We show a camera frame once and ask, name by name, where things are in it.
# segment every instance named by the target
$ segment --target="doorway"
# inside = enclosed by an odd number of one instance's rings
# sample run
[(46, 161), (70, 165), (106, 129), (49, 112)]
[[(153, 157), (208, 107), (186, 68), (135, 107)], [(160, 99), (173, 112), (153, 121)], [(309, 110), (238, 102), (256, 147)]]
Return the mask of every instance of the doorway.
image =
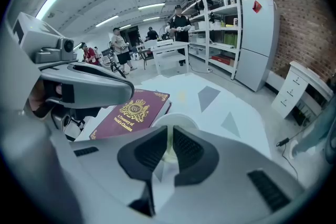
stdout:
[(138, 27), (134, 26), (129, 29), (125, 29), (121, 32), (121, 35), (124, 35), (125, 40), (131, 44), (132, 47), (138, 46), (140, 41), (139, 41), (139, 34), (138, 34)]

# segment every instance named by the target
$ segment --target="red box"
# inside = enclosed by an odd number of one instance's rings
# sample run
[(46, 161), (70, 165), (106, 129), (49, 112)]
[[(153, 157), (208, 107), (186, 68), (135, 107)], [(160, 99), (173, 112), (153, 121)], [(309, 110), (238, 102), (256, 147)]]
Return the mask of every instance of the red box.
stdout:
[(231, 67), (233, 67), (233, 65), (235, 63), (234, 59), (232, 59), (230, 57), (226, 57), (224, 55), (220, 55), (220, 54), (211, 56), (211, 59), (216, 60), (216, 61), (221, 62), (221, 63), (224, 63), (224, 64), (226, 64), (228, 66), (231, 66)]

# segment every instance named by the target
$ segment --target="red sticker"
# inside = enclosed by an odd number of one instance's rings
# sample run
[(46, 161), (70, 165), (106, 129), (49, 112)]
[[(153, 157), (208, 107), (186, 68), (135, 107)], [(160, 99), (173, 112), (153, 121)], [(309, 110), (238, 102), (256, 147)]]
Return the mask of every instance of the red sticker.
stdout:
[(261, 10), (261, 8), (262, 8), (261, 4), (260, 4), (258, 1), (255, 0), (252, 9), (253, 9), (256, 13), (258, 13), (258, 12)]

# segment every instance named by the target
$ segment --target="white drawer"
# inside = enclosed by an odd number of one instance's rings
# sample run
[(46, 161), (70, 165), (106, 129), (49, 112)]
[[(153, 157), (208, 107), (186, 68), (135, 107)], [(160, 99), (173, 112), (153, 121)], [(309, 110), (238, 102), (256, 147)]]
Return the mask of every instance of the white drawer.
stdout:
[(308, 83), (294, 72), (289, 71), (283, 86), (280, 89), (280, 94), (288, 98), (294, 105), (302, 97)]
[(291, 103), (287, 97), (278, 94), (272, 103), (272, 108), (280, 113), (285, 118), (289, 112), (294, 108), (295, 104)]

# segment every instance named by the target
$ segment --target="fluorescent light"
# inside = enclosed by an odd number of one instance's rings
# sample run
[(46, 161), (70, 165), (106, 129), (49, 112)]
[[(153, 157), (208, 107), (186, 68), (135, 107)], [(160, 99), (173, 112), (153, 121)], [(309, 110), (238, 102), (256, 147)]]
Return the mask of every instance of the fluorescent light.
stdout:
[(145, 20), (143, 20), (143, 21), (144, 21), (144, 22), (147, 22), (148, 20), (156, 20), (156, 19), (160, 19), (160, 17), (153, 17), (153, 18), (145, 19)]
[(115, 15), (115, 16), (113, 16), (113, 17), (111, 17), (111, 18), (109, 18), (109, 19), (107, 19), (107, 20), (101, 22), (100, 24), (97, 24), (96, 27), (101, 26), (101, 25), (103, 25), (103, 24), (106, 24), (107, 22), (109, 22), (109, 21), (111, 21), (111, 20), (113, 20), (113, 19), (116, 19), (116, 18), (118, 18), (118, 17), (119, 17), (118, 15)]
[(164, 5), (165, 5), (165, 3), (159, 3), (159, 4), (149, 5), (149, 6), (143, 6), (143, 7), (140, 7), (139, 10), (142, 10), (142, 9), (145, 9), (145, 8), (162, 7)]
[(46, 15), (46, 13), (48, 12), (48, 10), (51, 8), (51, 6), (56, 2), (57, 0), (47, 0), (42, 8), (40, 9), (40, 11), (38, 12), (38, 14), (36, 15), (36, 18), (39, 20), (42, 20), (43, 17)]
[(125, 26), (123, 26), (123, 27), (120, 27), (120, 30), (122, 30), (122, 29), (125, 29), (125, 28), (128, 28), (128, 27), (130, 27), (131, 25), (125, 25)]

